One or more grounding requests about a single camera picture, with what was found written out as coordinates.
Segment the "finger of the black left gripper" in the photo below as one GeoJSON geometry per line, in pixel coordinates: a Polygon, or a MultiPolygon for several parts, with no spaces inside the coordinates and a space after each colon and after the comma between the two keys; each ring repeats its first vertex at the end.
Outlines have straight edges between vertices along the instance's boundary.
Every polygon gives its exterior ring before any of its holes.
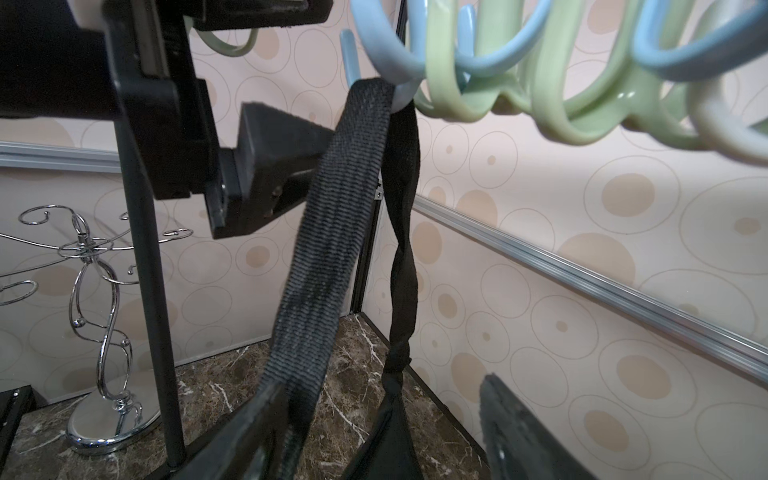
{"type": "Polygon", "coordinates": [[[241,107],[237,145],[205,185],[211,235],[250,235],[305,201],[334,131],[264,103],[241,107]]]}

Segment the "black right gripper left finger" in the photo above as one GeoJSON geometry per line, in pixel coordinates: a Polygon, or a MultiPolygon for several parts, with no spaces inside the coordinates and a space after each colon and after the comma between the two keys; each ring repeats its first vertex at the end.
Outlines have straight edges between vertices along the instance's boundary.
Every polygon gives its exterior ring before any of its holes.
{"type": "Polygon", "coordinates": [[[284,386],[271,383],[243,404],[181,468],[151,479],[276,479],[287,430],[284,386]]]}

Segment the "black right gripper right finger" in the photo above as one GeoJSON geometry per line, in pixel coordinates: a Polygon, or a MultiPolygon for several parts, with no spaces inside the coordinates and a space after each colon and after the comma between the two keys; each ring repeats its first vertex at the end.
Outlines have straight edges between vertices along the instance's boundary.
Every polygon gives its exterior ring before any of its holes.
{"type": "Polygon", "coordinates": [[[483,379],[480,421],[493,479],[592,479],[585,468],[495,374],[483,379]]]}

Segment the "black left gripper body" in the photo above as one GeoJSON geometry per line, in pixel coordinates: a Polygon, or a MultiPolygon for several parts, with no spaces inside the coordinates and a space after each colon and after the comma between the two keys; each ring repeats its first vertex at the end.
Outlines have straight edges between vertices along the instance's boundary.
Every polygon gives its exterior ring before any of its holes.
{"type": "Polygon", "coordinates": [[[121,118],[159,200],[199,194],[219,144],[184,20],[204,32],[320,24],[330,1],[105,1],[102,15],[121,118]]]}

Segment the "black sling bag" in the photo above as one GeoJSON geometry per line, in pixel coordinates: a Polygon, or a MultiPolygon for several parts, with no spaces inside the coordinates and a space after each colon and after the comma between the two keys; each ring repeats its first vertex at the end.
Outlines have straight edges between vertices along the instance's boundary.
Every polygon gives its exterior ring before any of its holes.
{"type": "Polygon", "coordinates": [[[393,86],[379,78],[358,80],[350,87],[311,181],[259,383],[261,388],[279,383],[287,395],[280,479],[293,478],[297,470],[378,186],[398,241],[391,270],[395,317],[383,380],[400,383],[410,362],[417,310],[410,224],[421,154],[414,107],[392,112],[393,95],[393,86]]]}

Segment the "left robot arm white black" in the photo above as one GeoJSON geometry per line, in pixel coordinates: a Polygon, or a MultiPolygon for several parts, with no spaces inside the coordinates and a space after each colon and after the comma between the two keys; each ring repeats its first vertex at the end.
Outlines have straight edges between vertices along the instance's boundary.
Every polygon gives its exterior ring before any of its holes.
{"type": "Polygon", "coordinates": [[[241,108],[238,142],[219,144],[187,28],[325,21],[328,1],[5,1],[1,114],[111,120],[137,190],[133,225],[153,200],[204,197],[210,231],[249,235],[305,201],[330,129],[263,103],[241,108]]]}

